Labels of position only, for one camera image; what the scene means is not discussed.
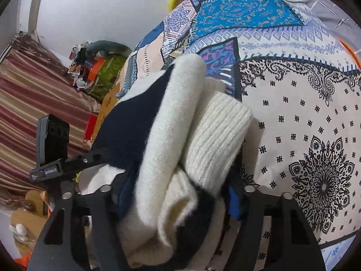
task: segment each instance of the clutter of items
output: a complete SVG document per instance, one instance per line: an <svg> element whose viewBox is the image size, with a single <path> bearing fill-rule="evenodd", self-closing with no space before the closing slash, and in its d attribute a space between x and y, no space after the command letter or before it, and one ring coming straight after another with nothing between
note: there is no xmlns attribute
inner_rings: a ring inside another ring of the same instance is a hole
<svg viewBox="0 0 361 271"><path fill-rule="evenodd" d="M116 82L129 51L125 45L105 40L74 46L68 71L73 87L102 102Z"/></svg>

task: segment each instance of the gray fabric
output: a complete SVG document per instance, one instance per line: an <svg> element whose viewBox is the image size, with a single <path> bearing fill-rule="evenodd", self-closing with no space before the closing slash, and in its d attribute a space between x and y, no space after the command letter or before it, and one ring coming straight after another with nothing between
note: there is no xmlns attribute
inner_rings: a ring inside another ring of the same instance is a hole
<svg viewBox="0 0 361 271"><path fill-rule="evenodd" d="M344 41L361 60L361 29L330 0L302 0L338 39Z"/></svg>

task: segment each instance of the bed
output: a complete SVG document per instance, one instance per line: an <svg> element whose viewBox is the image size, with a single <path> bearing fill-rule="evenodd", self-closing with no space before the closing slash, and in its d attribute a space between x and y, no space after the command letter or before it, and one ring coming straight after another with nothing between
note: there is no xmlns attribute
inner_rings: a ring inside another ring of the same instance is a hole
<svg viewBox="0 0 361 271"><path fill-rule="evenodd" d="M361 225L361 29L330 0L185 0L140 41L98 117L136 80L197 53L251 108L237 166L247 184L297 199L331 270ZM239 223L208 270L221 271ZM267 256L270 220L255 270Z"/></svg>

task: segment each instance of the orange object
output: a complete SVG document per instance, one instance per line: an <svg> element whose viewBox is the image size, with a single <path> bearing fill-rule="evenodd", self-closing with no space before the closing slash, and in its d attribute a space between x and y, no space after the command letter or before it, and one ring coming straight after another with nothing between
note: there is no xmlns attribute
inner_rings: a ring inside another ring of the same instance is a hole
<svg viewBox="0 0 361 271"><path fill-rule="evenodd" d="M361 62L358 59L358 57L356 56L355 52L344 41L342 41L340 39L339 39L339 41L341 42L341 44L343 44L343 46L346 48L346 50L349 52L349 54L356 61L358 68L361 69Z"/></svg>
<svg viewBox="0 0 361 271"><path fill-rule="evenodd" d="M88 75L88 80L91 82L95 81L96 75L98 74L99 70L102 68L103 64L105 62L104 58L100 58L95 65L91 68Z"/></svg>
<svg viewBox="0 0 361 271"><path fill-rule="evenodd" d="M30 257L32 252L27 253L22 258L14 259L15 263L17 263L20 267L27 268L29 265Z"/></svg>

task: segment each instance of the ribbed knit fabric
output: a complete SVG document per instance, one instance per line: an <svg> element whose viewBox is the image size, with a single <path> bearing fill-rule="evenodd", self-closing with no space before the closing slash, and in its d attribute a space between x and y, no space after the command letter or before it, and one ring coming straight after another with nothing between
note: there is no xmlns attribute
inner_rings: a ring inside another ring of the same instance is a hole
<svg viewBox="0 0 361 271"><path fill-rule="evenodd" d="M156 234L165 194L181 157L204 86L206 64L200 56L182 56L173 64L162 103L149 133L134 202L120 227L126 256Z"/></svg>
<svg viewBox="0 0 361 271"><path fill-rule="evenodd" d="M197 107L181 163L195 184L216 196L241 148L252 114L224 93L208 92L206 97Z"/></svg>

